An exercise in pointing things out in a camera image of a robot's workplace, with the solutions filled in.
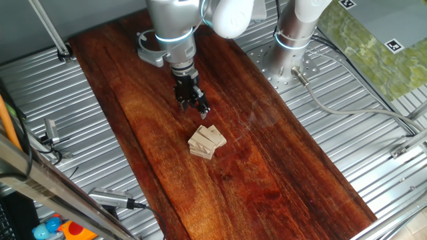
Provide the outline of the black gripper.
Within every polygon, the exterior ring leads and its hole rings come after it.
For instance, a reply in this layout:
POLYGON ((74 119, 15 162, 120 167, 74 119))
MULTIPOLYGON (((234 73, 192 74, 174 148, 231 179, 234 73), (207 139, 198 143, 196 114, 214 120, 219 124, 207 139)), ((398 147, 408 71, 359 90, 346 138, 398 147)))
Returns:
POLYGON ((201 119, 205 119, 210 111, 205 92, 199 88, 199 73, 195 68, 183 71, 172 69, 175 79, 175 98, 182 111, 191 107, 196 107, 201 119))

